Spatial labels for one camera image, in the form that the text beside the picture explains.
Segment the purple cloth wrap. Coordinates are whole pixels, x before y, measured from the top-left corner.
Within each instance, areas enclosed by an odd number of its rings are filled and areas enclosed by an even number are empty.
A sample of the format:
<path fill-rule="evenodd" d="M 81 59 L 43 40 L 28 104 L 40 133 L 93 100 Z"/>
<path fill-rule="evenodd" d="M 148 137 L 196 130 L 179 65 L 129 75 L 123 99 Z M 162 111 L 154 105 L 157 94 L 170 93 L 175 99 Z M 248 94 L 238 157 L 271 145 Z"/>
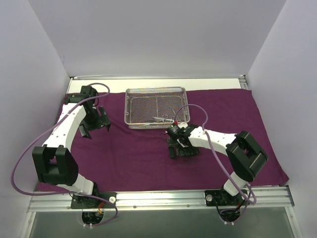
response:
<path fill-rule="evenodd" d="M 187 92 L 192 124 L 239 133 L 248 131 L 265 150 L 268 161 L 253 186 L 283 185 L 288 175 L 279 164 L 252 93 L 244 89 Z M 111 127 L 94 130 L 92 139 L 76 134 L 71 154 L 79 172 L 101 191 L 150 191 L 220 188 L 227 176 L 212 152 L 171 159 L 162 129 L 129 129 L 124 122 L 124 93 L 101 99 Z"/>

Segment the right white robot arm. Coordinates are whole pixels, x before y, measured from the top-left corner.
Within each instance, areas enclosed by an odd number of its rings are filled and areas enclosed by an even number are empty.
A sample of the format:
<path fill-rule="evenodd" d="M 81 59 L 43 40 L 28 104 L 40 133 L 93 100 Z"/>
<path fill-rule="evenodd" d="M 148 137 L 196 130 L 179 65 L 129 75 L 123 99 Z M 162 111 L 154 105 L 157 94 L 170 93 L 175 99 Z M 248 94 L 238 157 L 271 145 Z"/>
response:
<path fill-rule="evenodd" d="M 252 182 L 268 161 L 268 155 L 247 131 L 239 134 L 207 130 L 197 125 L 173 123 L 166 129 L 170 147 L 183 157 L 191 157 L 199 148 L 213 152 L 220 168 L 228 177 L 220 199 L 230 205 L 242 188 Z"/>

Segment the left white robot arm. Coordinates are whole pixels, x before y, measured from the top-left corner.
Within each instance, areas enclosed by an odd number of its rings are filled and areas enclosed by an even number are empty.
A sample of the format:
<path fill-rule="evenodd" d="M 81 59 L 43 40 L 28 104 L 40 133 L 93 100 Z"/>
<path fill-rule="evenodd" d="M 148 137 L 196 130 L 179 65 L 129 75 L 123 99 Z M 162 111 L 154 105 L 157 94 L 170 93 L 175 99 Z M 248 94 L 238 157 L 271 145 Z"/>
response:
<path fill-rule="evenodd" d="M 104 108 L 95 105 L 97 96 L 96 89 L 91 86 L 85 86 L 79 94 L 68 94 L 57 127 L 41 147 L 36 146 L 32 151 L 39 181 L 82 194 L 82 202 L 89 208 L 99 204 L 99 190 L 95 182 L 79 173 L 71 146 L 77 132 L 84 138 L 91 138 L 90 131 L 110 128 Z"/>

